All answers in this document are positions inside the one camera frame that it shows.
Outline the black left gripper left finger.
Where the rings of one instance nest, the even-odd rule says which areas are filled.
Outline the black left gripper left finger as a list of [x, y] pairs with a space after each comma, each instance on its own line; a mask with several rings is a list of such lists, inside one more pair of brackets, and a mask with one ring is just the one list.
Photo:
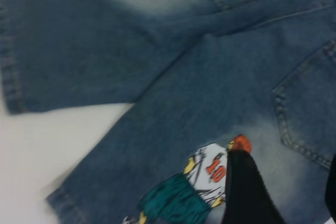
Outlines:
[[228, 152], [227, 171], [222, 223], [285, 223], [248, 152]]

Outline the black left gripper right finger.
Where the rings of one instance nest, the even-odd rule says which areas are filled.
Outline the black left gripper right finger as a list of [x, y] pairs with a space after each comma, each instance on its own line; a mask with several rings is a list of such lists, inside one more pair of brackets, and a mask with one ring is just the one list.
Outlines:
[[325, 203], [327, 209], [330, 213], [332, 220], [336, 219], [336, 157], [334, 155], [326, 184], [325, 194], [324, 194]]

